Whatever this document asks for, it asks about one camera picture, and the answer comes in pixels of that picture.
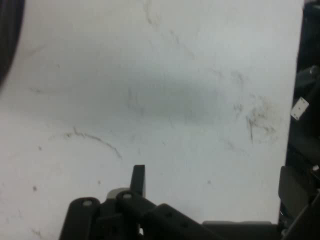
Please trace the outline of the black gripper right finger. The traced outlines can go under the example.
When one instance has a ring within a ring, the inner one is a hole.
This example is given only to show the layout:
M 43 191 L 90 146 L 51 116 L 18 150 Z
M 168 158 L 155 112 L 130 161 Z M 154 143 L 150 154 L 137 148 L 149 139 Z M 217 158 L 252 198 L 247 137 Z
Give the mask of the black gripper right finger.
M 146 170 L 135 165 L 128 190 L 117 194 L 118 207 L 140 225 L 148 240 L 220 240 L 222 237 L 168 204 L 156 205 L 145 198 Z

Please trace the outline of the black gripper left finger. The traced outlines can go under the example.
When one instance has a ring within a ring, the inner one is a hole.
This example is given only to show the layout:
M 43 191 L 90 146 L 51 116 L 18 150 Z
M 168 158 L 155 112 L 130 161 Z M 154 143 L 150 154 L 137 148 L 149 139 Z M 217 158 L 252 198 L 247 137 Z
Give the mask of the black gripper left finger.
M 117 194 L 128 188 L 108 192 L 106 200 L 94 197 L 73 200 L 68 207 L 59 236 L 60 240 L 138 240 L 137 223 L 125 215 L 116 200 Z

